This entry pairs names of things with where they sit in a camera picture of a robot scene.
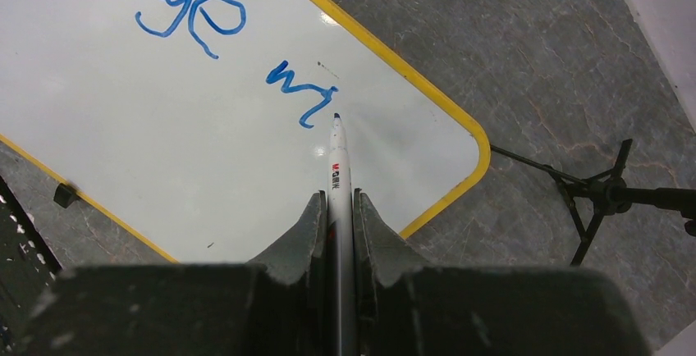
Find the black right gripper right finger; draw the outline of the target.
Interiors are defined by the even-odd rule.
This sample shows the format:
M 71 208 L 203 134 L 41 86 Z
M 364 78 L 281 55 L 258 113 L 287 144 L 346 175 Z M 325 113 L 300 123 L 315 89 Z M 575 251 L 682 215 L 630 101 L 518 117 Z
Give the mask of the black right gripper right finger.
M 354 193 L 359 348 L 365 355 L 649 355 L 601 272 L 430 262 Z

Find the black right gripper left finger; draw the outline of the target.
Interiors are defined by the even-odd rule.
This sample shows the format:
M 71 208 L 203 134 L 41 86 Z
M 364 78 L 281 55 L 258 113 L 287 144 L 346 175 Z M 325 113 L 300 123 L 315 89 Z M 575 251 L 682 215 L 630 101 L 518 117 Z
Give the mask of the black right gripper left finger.
M 327 203 L 243 263 L 77 267 L 40 296 L 19 355 L 320 355 Z

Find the blue whiteboard marker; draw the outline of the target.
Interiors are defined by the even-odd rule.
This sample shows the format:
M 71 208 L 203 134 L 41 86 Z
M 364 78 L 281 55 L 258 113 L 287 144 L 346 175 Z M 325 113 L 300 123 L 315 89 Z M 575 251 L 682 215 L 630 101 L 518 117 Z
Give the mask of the blue whiteboard marker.
M 332 322 L 328 348 L 335 355 L 359 354 L 352 213 L 347 135 L 341 116 L 336 113 L 329 138 L 327 187 L 329 312 Z

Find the yellow framed whiteboard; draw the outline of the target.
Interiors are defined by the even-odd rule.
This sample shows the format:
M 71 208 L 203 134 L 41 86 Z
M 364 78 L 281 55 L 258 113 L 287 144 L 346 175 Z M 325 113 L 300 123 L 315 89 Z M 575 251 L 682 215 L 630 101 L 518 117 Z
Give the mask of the yellow framed whiteboard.
M 1 0 L 1 139 L 174 262 L 260 253 L 329 182 L 409 236 L 476 185 L 481 125 L 332 0 Z

